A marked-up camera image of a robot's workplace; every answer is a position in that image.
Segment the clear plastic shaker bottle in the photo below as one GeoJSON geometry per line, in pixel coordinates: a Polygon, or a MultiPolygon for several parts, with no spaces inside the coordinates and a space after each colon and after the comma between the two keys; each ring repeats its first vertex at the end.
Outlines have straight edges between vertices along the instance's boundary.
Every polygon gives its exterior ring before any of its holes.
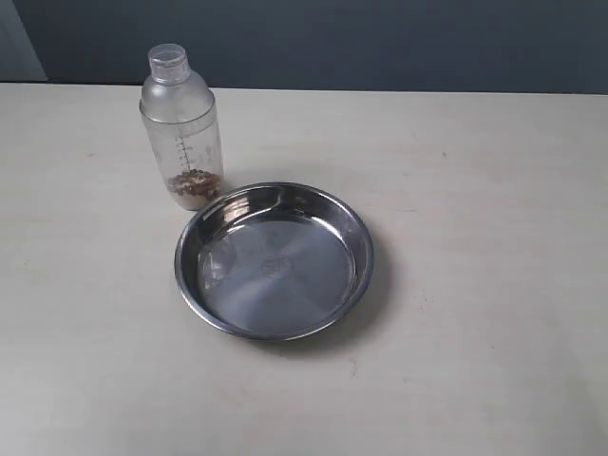
{"type": "Polygon", "coordinates": [[[219,196],[224,178],[215,95],[180,45],[152,47],[148,64],[139,108],[151,149],[169,195],[198,211],[219,196]]]}

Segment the round stainless steel tray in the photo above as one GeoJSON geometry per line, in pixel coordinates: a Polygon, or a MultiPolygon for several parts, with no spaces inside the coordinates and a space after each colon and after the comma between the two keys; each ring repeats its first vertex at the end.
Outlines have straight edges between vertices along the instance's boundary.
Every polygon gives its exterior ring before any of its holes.
{"type": "Polygon", "coordinates": [[[261,182],[199,210],[177,242],[188,307],[215,329],[289,341],[342,319],[374,270],[371,233],[348,204],[309,185],[261,182]]]}

